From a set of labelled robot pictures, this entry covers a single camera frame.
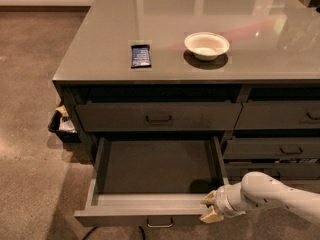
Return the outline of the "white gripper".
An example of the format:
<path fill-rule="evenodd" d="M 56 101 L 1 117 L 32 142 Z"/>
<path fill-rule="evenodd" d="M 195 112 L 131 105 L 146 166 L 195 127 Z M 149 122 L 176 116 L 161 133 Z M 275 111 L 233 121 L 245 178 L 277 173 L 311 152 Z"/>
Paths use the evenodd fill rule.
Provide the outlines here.
<path fill-rule="evenodd" d="M 224 216 L 232 218 L 245 214 L 241 184 L 223 185 L 217 191 L 212 190 L 202 200 L 202 204 L 213 205 L 222 214 L 219 214 L 214 206 L 210 206 L 206 213 L 200 216 L 204 223 L 216 223 L 224 220 Z"/>

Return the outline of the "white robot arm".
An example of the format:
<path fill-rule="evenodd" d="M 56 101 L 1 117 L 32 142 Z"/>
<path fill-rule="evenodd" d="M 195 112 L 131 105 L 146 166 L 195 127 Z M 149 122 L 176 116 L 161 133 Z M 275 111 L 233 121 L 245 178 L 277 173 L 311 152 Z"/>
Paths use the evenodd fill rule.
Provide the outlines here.
<path fill-rule="evenodd" d="M 239 183 L 223 185 L 201 201 L 204 223 L 244 215 L 254 209 L 283 208 L 314 224 L 320 223 L 320 195 L 289 187 L 267 174 L 253 171 Z"/>

